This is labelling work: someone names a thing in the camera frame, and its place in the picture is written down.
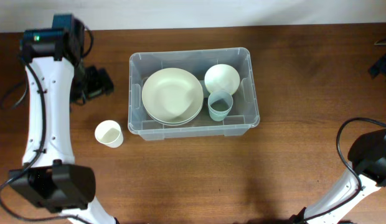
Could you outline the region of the cream white cup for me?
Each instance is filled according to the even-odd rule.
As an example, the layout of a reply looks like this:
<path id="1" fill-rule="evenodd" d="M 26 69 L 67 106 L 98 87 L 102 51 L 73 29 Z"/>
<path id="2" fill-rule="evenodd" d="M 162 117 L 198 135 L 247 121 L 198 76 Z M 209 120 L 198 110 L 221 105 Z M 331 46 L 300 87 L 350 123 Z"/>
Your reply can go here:
<path id="1" fill-rule="evenodd" d="M 117 148 L 122 145 L 124 137 L 121 126 L 116 121 L 106 120 L 96 127 L 95 139 L 108 147 Z"/>

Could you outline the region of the beige large bowl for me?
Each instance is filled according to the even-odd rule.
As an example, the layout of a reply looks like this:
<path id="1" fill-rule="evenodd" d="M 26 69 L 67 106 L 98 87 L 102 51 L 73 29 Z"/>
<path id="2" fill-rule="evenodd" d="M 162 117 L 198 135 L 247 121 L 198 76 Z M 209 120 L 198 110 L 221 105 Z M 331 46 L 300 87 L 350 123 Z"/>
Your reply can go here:
<path id="1" fill-rule="evenodd" d="M 199 80 L 181 68 L 164 68 L 154 72 L 143 85 L 142 102 L 146 111 L 183 112 L 198 110 L 204 102 Z"/>
<path id="2" fill-rule="evenodd" d="M 154 114 L 147 112 L 147 114 L 155 121 L 168 125 L 168 126 L 179 126 L 192 121 L 199 113 L 198 110 L 185 110 L 183 112 L 173 112 L 167 110 L 160 110 Z"/>

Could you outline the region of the white small bowl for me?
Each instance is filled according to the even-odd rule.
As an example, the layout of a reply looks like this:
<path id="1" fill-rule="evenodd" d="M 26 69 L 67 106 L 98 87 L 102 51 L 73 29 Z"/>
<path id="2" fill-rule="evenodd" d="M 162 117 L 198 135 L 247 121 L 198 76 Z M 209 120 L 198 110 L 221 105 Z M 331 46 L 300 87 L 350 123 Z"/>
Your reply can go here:
<path id="1" fill-rule="evenodd" d="M 224 90 L 233 95 L 238 90 L 240 75 L 230 65 L 217 64 L 206 71 L 204 84 L 209 93 Z"/>

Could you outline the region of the grey cup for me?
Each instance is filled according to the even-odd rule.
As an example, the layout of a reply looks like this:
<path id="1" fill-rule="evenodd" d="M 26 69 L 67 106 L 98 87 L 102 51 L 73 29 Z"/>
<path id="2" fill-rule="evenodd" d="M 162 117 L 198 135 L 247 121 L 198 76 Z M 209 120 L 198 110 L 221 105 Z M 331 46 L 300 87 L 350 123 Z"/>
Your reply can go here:
<path id="1" fill-rule="evenodd" d="M 212 92 L 208 97 L 208 108 L 214 114 L 227 114 L 233 106 L 233 97 L 225 90 Z"/>

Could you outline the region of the dark blue large bowl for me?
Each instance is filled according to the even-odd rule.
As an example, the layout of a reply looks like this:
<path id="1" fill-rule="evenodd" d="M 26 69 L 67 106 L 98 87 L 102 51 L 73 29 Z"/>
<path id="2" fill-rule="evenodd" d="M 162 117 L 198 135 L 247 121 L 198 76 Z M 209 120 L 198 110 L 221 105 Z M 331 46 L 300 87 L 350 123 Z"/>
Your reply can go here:
<path id="1" fill-rule="evenodd" d="M 201 109 L 203 108 L 203 105 L 204 103 L 202 103 L 202 106 L 200 107 L 200 109 L 197 111 L 196 114 L 194 114 L 192 117 L 190 117 L 189 119 L 185 120 L 185 121 L 181 121 L 181 122 L 176 122 L 176 123 L 171 123 L 171 122 L 165 122 L 165 121 L 161 121 L 160 119 L 157 119 L 155 118 L 152 114 L 150 114 L 148 111 L 147 111 L 147 114 L 150 116 L 150 118 L 152 118 L 153 120 L 161 123 L 161 124 L 164 124 L 164 125 L 168 125 L 168 126 L 180 126 L 180 125 L 183 125 L 183 124 L 187 124 L 188 122 L 192 121 L 194 118 L 196 118 L 199 113 L 201 112 Z"/>

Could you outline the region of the mint green cup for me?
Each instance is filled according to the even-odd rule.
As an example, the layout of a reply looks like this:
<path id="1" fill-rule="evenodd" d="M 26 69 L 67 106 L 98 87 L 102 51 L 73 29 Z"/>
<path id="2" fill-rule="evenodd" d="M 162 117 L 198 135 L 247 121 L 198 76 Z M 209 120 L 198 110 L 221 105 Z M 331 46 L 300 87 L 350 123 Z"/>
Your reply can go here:
<path id="1" fill-rule="evenodd" d="M 209 115 L 214 121 L 223 121 L 229 114 L 231 108 L 228 108 L 225 111 L 217 111 L 213 108 L 209 108 Z"/>

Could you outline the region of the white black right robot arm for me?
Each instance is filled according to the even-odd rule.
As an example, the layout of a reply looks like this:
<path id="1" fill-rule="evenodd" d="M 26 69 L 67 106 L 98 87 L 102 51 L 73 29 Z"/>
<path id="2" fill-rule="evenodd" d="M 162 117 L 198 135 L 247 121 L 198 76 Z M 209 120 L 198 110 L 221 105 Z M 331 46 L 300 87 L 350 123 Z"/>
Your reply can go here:
<path id="1" fill-rule="evenodd" d="M 379 126 L 380 129 L 360 135 L 344 157 L 341 151 L 341 135 L 344 128 L 360 121 Z M 341 178 L 319 201 L 304 207 L 290 220 L 293 223 L 342 223 L 361 200 L 386 187 L 386 124 L 380 121 L 356 117 L 345 121 L 336 136 L 337 153 L 346 167 Z"/>

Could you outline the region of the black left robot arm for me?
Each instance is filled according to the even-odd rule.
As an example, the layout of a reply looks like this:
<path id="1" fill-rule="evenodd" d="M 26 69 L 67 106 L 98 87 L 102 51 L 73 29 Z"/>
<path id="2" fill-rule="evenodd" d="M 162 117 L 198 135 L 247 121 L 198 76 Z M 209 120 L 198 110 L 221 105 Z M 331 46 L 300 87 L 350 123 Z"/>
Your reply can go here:
<path id="1" fill-rule="evenodd" d="M 19 60 L 29 89 L 29 133 L 22 168 L 10 170 L 6 183 L 51 220 L 116 223 L 97 199 L 93 170 L 76 165 L 70 140 L 70 105 L 114 89 L 106 70 L 83 64 L 88 35 L 71 14 L 56 14 L 47 29 L 24 32 Z"/>

